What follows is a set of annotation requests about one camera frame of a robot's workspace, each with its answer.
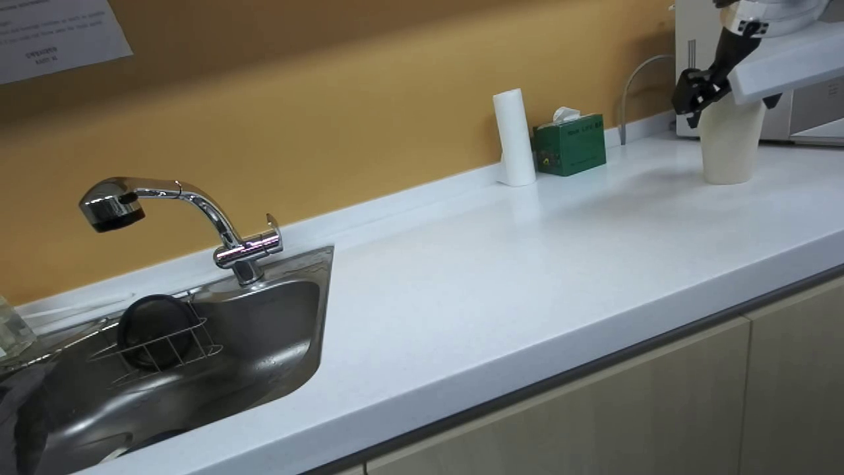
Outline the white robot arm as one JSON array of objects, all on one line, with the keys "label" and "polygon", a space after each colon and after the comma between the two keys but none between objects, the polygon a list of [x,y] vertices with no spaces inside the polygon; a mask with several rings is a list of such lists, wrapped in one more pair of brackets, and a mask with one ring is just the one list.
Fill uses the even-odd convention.
[{"label": "white robot arm", "polygon": [[789,89],[844,75],[844,23],[826,22],[834,0],[708,0],[716,17],[714,58],[707,70],[683,70],[673,111],[690,130],[702,115],[733,97],[768,108]]}]

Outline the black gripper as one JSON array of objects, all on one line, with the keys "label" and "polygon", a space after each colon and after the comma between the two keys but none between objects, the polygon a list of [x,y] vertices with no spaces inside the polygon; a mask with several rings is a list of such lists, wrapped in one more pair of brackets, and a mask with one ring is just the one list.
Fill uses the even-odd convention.
[{"label": "black gripper", "polygon": [[763,23],[743,23],[736,33],[719,29],[714,62],[707,70],[683,70],[673,93],[673,111],[690,130],[698,126],[702,111],[731,93],[728,75],[760,49]]}]

